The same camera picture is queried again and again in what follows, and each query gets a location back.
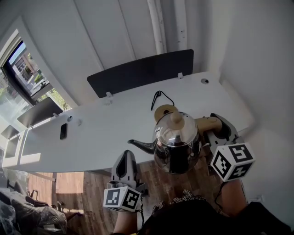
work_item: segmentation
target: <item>black phone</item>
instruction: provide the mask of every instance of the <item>black phone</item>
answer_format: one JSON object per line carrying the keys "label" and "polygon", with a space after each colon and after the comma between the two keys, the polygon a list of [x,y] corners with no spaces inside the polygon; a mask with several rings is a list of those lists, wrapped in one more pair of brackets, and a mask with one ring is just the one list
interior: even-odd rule
{"label": "black phone", "polygon": [[61,126],[61,129],[60,129],[60,139],[61,140],[66,138],[67,132],[68,132],[68,124],[65,123]]}

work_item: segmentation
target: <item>wooden floor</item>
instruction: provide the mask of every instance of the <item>wooden floor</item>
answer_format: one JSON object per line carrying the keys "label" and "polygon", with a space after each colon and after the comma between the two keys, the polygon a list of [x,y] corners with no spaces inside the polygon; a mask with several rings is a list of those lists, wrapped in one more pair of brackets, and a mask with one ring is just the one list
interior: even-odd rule
{"label": "wooden floor", "polygon": [[[199,159],[192,170],[181,175],[165,173],[155,162],[140,164],[138,170],[142,181],[147,183],[150,194],[143,200],[144,215],[150,215],[153,206],[160,200],[169,202],[177,196],[181,197],[184,189],[206,197],[207,201],[218,209],[214,198],[219,191],[221,180],[218,176],[209,176],[204,157]],[[66,216],[81,212],[83,216],[76,216],[69,221],[69,228],[80,235],[104,235],[113,232],[117,212],[103,208],[104,189],[110,177],[88,172],[42,174],[55,177],[57,182],[30,175],[29,190],[38,190],[38,200],[49,205],[57,205],[57,201],[64,202]]]}

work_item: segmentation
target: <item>stainless steel kettle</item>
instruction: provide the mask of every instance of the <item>stainless steel kettle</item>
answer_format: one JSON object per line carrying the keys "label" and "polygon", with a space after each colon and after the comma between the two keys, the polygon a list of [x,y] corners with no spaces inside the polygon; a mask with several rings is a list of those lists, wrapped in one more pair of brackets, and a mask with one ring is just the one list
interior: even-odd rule
{"label": "stainless steel kettle", "polygon": [[199,159],[201,139],[195,120],[183,112],[169,112],[157,122],[153,143],[129,140],[146,153],[154,154],[155,162],[168,173],[182,174]]}

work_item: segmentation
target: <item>human arm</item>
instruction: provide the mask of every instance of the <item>human arm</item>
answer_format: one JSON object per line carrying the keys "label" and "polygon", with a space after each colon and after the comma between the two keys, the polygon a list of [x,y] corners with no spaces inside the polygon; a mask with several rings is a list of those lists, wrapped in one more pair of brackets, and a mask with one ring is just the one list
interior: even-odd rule
{"label": "human arm", "polygon": [[137,231],[137,213],[119,212],[113,233],[129,235]]}
{"label": "human arm", "polygon": [[245,207],[247,202],[239,179],[224,184],[221,190],[223,211],[227,215],[237,216]]}

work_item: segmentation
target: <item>white table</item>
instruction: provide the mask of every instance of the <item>white table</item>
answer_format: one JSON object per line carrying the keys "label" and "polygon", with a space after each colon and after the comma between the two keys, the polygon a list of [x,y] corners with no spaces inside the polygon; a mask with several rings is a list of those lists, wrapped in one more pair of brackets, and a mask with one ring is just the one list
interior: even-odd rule
{"label": "white table", "polygon": [[[201,79],[209,80],[203,84]],[[170,101],[161,96],[150,111],[153,96],[161,90],[169,96],[179,111],[194,118],[217,113],[241,131],[249,123],[241,116],[230,96],[209,72],[169,79],[117,93],[111,105],[101,98],[88,105],[66,111],[51,121],[29,129],[23,138],[23,149],[17,161],[9,167],[33,172],[75,172],[111,168],[119,155],[131,150],[136,162],[153,160],[149,155],[127,143],[130,139],[151,142],[155,126],[154,112]],[[68,123],[67,138],[60,140],[60,127]]]}

